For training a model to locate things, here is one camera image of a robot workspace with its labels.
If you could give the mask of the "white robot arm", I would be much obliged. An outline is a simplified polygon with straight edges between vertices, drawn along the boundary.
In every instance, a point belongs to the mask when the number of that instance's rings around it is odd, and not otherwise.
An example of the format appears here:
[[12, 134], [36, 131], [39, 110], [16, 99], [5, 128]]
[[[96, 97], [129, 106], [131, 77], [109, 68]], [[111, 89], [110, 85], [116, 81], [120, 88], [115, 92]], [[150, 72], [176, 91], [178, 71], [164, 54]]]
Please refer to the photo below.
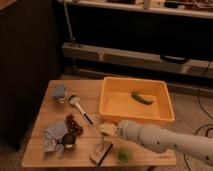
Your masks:
[[131, 120], [111, 124], [109, 134], [157, 153], [173, 149], [213, 166], [213, 138], [176, 133], [158, 125]]

